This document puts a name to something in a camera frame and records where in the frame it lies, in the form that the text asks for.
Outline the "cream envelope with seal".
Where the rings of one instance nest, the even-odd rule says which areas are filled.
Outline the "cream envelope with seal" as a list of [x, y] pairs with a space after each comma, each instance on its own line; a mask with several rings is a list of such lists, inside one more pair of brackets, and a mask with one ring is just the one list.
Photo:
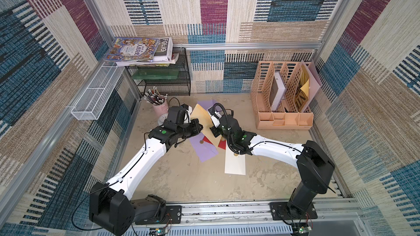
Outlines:
[[195, 108], [192, 110], [191, 114], [192, 119], [198, 119], [199, 124], [203, 126], [202, 133], [203, 135], [215, 146], [218, 147], [220, 142], [220, 136], [217, 138], [214, 136], [212, 131], [210, 130], [211, 127], [214, 126], [211, 116], [204, 108], [202, 108], [199, 104], [195, 106]]

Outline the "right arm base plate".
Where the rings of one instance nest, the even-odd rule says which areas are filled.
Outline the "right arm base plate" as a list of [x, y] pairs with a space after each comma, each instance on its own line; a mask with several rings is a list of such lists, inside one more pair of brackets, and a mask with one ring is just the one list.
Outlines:
[[270, 202], [269, 207], [272, 219], [275, 221], [300, 221], [306, 220], [307, 217], [313, 220], [318, 219], [318, 214], [312, 202], [306, 210], [300, 210], [294, 206], [289, 207], [287, 202]]

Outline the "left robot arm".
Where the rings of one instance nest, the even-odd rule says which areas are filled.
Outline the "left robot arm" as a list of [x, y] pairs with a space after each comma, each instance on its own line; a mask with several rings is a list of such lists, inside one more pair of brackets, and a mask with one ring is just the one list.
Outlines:
[[183, 104], [168, 110], [164, 123], [144, 135], [144, 145], [132, 160], [105, 184], [97, 182], [89, 194], [89, 220], [115, 236], [134, 223], [161, 223], [168, 217], [166, 201], [150, 194], [133, 200], [138, 185], [171, 147], [197, 136], [203, 129], [192, 119], [192, 107]]

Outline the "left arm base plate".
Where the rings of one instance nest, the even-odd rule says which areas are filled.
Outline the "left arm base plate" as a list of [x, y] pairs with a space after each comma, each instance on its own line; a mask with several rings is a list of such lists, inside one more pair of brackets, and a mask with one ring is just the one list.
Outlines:
[[181, 205], [170, 205], [161, 208], [157, 212], [157, 217], [153, 224], [180, 224], [182, 219], [182, 206]]

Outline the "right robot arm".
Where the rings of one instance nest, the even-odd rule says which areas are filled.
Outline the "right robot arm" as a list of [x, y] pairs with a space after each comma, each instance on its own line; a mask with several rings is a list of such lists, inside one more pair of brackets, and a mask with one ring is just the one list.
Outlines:
[[244, 131], [230, 114], [212, 113], [211, 120], [213, 135], [222, 136], [233, 153], [264, 156], [298, 169], [301, 182], [285, 205], [285, 211], [279, 210], [279, 214], [284, 213], [289, 219], [301, 218], [312, 210], [315, 196], [330, 189], [335, 164], [316, 142], [291, 144], [264, 138]]

